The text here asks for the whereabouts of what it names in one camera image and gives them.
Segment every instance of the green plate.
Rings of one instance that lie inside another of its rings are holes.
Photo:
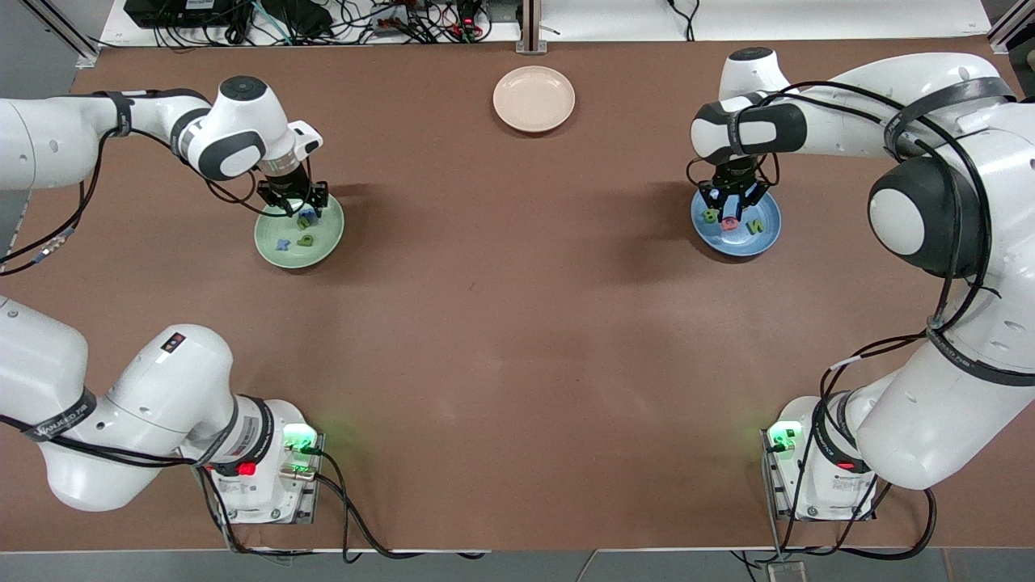
[[[299,209],[302,201],[293,201],[292,209]],[[306,204],[301,209],[312,208]],[[266,206],[264,212],[284,212],[283,208]],[[337,246],[345,232],[345,211],[334,197],[327,198],[323,216],[315,225],[302,230],[298,227],[298,214],[293,217],[259,216],[256,221],[256,248],[263,259],[286,269],[300,269],[319,263]],[[312,246],[303,246],[298,241],[303,236],[313,237]],[[287,251],[278,251],[277,244],[288,241]]]

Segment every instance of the small blue object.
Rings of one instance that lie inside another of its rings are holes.
[[[717,193],[712,191],[711,196],[717,196]],[[730,197],[722,215],[735,215],[737,203],[739,199]],[[718,211],[708,208],[701,191],[698,191],[690,202],[690,222],[701,239],[719,253],[731,257],[753,257],[776,242],[781,220],[776,201],[766,193],[758,204],[744,209],[735,229],[724,231],[718,221]]]

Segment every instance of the brown tabletop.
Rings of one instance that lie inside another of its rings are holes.
[[[977,37],[767,45],[792,80],[913,52],[990,57]],[[921,328],[939,282],[869,231],[866,194],[889,159],[783,156],[776,245],[744,263],[703,248],[687,128],[743,46],[554,43],[534,59],[504,43],[105,51],[75,91],[214,97],[233,75],[267,81],[326,140],[315,178],[346,207],[345,238],[315,268],[279,270],[254,248],[252,213],[161,147],[113,140],[79,232],[0,292],[86,336],[98,394],[167,325],[212,327],[234,350],[235,391],[289,400],[327,433],[389,547],[771,545],[759,429],[815,394],[826,366]],[[578,94],[538,139],[491,107],[496,81],[528,64],[559,69]],[[21,240],[75,196],[35,193]],[[845,385],[907,355],[863,362]],[[1033,414],[936,488],[935,545],[1035,545]],[[0,431],[0,550],[223,545],[185,469],[86,514],[51,495],[28,440]],[[341,507],[327,499],[316,525],[242,534],[334,548]],[[922,494],[889,499],[851,544],[913,543]],[[829,544],[838,527],[796,528],[794,542]]]

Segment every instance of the plate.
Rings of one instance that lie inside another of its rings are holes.
[[[772,246],[779,237],[779,207],[768,192],[758,204],[744,209],[740,224],[733,230],[722,230],[717,219],[718,212],[709,212],[701,191],[698,191],[690,202],[690,221],[701,239],[719,253],[731,257],[753,257]]]
[[[292,202],[292,209],[301,206],[301,200]],[[313,208],[306,204],[301,207]],[[266,206],[264,212],[283,213],[283,208]],[[300,269],[319,263],[327,258],[331,251],[337,246],[345,232],[345,211],[342,205],[333,196],[327,197],[327,207],[323,209],[323,216],[316,220],[316,224],[302,230],[298,226],[298,213],[294,216],[259,216],[256,221],[256,249],[259,254],[270,263],[286,269]],[[313,244],[303,246],[299,240],[303,236],[312,236]]]
[[[557,127],[575,107],[567,77],[545,66],[523,66],[503,76],[493,91],[493,107],[507,125],[538,134]]]

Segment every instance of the robotic arm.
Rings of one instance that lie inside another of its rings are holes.
[[[901,369],[826,403],[803,397],[783,409],[767,431],[777,467],[774,492],[780,508],[793,505],[795,517],[805,520],[848,520],[857,506],[868,511],[864,497],[875,473],[908,489],[947,478],[1035,399],[1035,236],[1029,226],[1035,205],[1027,196],[1035,185],[1032,106],[1012,103],[995,67],[967,54],[896,57],[832,81],[905,108],[831,86],[786,91],[790,83],[772,51],[731,56],[722,100],[702,107],[690,129],[694,149],[716,167],[715,177],[701,184],[706,202],[720,211],[731,196],[742,206],[756,202],[750,188],[767,187],[756,178],[767,153],[891,154],[901,164],[869,193],[869,222],[880,242],[912,265],[953,278],[974,274],[987,253],[986,290],[944,333],[943,322],[928,322],[927,339]],[[969,155],[990,220],[982,220],[965,161],[916,122],[921,116]],[[942,156],[947,171],[918,140]],[[956,194],[959,252],[952,270]],[[986,225],[990,250],[982,245]],[[962,303],[960,296],[950,299],[947,313]],[[818,406],[830,415],[818,414],[814,423]],[[800,469],[806,443],[811,453]]]
[[[304,121],[289,123],[272,89],[253,77],[224,81],[214,105],[189,89],[0,99],[0,191],[75,184],[93,169],[101,139],[130,132],[169,145],[209,180],[258,167],[268,180],[260,196],[288,213],[292,199],[327,205],[326,184],[310,183],[301,164],[323,138]]]
[[[59,187],[93,169],[98,144],[141,133],[208,180],[258,167],[259,193],[288,214],[327,204],[326,182],[302,165],[323,143],[289,123],[262,81],[235,77],[210,106],[188,89],[0,99],[0,191]],[[0,420],[35,441],[54,494],[82,511],[121,507],[158,473],[65,448],[58,436],[93,446],[168,457],[178,452],[211,474],[233,521],[290,523],[316,461],[317,435],[283,401],[235,396],[226,342],[211,329],[174,325],[137,354],[100,399],[85,386],[87,346],[77,330],[0,296]]]

